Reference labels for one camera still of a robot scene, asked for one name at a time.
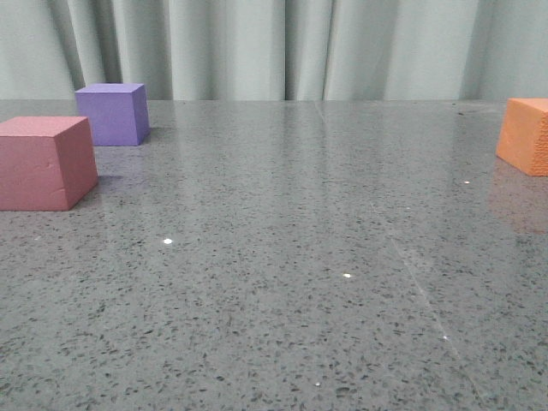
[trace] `purple cube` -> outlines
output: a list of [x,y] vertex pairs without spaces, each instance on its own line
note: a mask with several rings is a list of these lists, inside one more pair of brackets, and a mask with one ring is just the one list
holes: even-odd
[[150,132],[144,84],[98,83],[76,92],[94,146],[138,146]]

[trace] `orange cube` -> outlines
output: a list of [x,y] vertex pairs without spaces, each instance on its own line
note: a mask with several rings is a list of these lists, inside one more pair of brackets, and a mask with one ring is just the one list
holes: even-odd
[[509,98],[497,155],[530,176],[548,176],[548,98]]

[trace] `pink foam block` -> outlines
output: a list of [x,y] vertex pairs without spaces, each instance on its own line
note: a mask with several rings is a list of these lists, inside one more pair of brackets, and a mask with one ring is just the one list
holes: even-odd
[[0,210],[70,210],[97,179],[86,117],[0,123]]

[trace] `cube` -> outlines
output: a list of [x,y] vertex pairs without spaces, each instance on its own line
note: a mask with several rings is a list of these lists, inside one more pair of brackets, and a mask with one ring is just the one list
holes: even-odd
[[510,98],[497,155],[530,176],[548,176],[548,98]]
[[86,117],[0,123],[0,210],[70,210],[97,180]]
[[144,84],[98,83],[76,92],[95,146],[138,146],[150,132]]

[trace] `curtain fold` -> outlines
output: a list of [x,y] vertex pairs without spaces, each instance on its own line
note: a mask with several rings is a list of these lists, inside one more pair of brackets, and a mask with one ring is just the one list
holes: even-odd
[[0,0],[0,98],[548,95],[548,0]]

